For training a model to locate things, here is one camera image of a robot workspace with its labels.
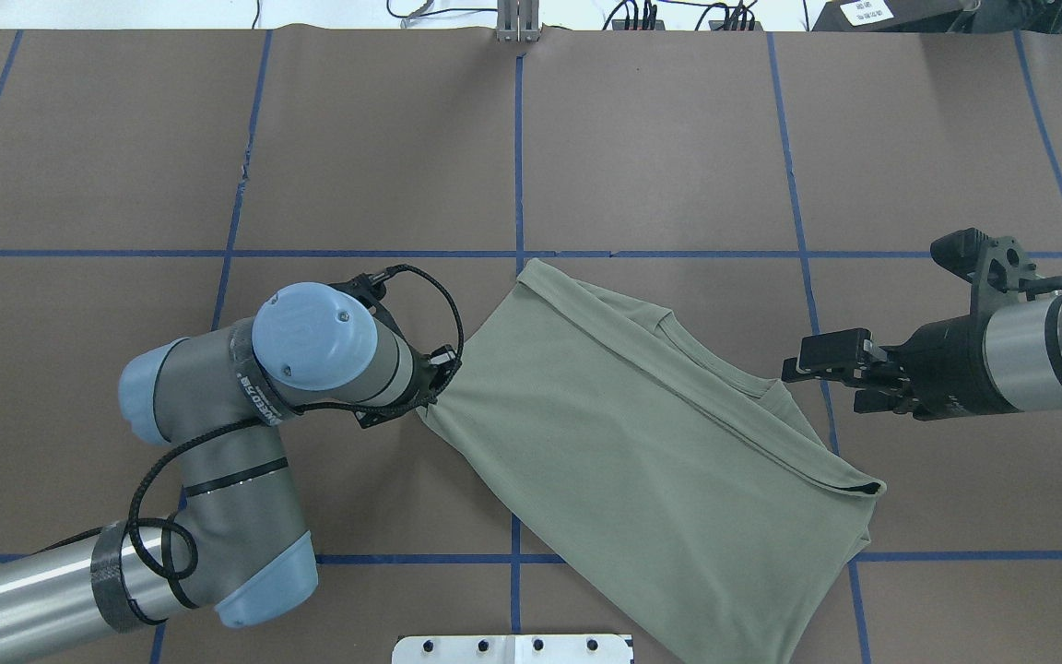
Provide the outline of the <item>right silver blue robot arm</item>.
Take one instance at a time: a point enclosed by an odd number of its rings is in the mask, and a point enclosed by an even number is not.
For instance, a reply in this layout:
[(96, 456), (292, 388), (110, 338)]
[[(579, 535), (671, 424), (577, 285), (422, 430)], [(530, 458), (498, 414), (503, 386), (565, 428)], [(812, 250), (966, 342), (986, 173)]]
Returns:
[(781, 379), (843, 384), (856, 412), (918, 421), (1062, 410), (1062, 276), (957, 276), (970, 286), (967, 314), (892, 346), (861, 327), (805, 337)]

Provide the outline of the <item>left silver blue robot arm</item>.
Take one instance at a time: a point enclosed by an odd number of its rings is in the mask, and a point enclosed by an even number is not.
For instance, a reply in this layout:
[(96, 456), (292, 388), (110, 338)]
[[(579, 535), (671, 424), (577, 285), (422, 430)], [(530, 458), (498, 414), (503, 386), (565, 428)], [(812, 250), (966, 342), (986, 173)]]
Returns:
[(125, 516), (0, 566), (0, 663), (211, 608), (230, 629), (273, 622), (319, 584), (313, 537), (279, 428), (316, 410), (362, 428), (436, 399), (463, 340), (429, 353), (381, 299), (395, 268), (282, 287), (232, 325), (132, 359), (132, 433), (164, 454)]

